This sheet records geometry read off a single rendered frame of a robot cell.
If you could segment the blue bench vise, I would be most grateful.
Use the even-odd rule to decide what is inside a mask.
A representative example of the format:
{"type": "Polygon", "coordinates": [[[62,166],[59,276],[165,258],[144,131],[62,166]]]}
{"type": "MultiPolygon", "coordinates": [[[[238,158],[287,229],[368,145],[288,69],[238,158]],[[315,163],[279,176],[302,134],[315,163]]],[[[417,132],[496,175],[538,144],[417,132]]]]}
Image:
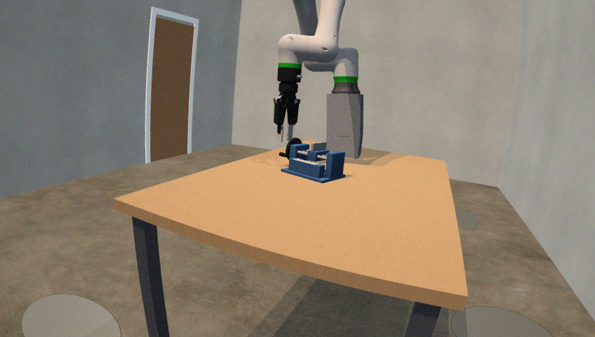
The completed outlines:
{"type": "Polygon", "coordinates": [[[289,160],[288,168],[282,168],[282,172],[319,183],[346,176],[343,174],[345,152],[329,152],[326,149],[327,142],[312,143],[311,150],[309,144],[301,143],[299,138],[292,138],[286,146],[286,153],[279,153],[279,156],[287,157],[289,160]],[[325,165],[312,162],[323,160],[326,160],[326,169],[325,165]]]}

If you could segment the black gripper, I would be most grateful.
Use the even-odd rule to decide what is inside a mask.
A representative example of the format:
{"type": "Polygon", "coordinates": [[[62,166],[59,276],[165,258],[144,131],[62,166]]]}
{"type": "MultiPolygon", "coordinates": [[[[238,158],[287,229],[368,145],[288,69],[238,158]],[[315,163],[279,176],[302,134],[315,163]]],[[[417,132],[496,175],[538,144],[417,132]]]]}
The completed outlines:
{"type": "Polygon", "coordinates": [[[286,140],[290,140],[293,138],[293,125],[298,122],[300,99],[297,99],[295,95],[298,92],[297,84],[280,83],[279,92],[279,97],[274,98],[274,123],[277,124],[276,141],[283,142],[283,122],[286,109],[288,115],[286,140]]]}

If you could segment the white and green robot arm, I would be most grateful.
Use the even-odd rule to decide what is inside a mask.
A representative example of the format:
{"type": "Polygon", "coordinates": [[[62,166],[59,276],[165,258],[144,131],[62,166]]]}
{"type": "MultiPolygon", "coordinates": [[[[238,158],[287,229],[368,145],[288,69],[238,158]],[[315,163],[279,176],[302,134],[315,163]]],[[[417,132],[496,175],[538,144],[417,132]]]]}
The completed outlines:
{"type": "Polygon", "coordinates": [[[304,61],[303,64],[309,71],[333,72],[332,93],[360,94],[357,84],[358,51],[351,47],[338,47],[338,32],[345,1],[320,0],[318,21],[316,0],[293,0],[301,35],[287,34],[279,40],[277,81],[300,83],[304,61]]]}

